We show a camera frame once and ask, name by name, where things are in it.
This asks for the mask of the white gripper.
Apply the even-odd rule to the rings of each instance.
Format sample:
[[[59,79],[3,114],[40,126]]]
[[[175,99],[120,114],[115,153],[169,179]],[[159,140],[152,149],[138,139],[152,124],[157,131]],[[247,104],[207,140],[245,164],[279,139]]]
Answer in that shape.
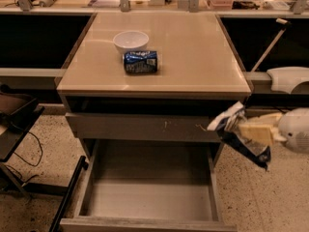
[[[297,108],[284,115],[276,112],[252,117],[247,123],[239,125],[242,137],[267,146],[284,142],[291,151],[309,154],[309,108]]]

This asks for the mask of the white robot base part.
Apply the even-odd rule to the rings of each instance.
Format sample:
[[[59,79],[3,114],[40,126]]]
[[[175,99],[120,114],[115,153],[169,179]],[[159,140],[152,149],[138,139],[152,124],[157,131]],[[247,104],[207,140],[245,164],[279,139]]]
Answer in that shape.
[[[293,89],[309,81],[309,68],[282,67],[267,70],[271,78],[271,90],[291,94]]]

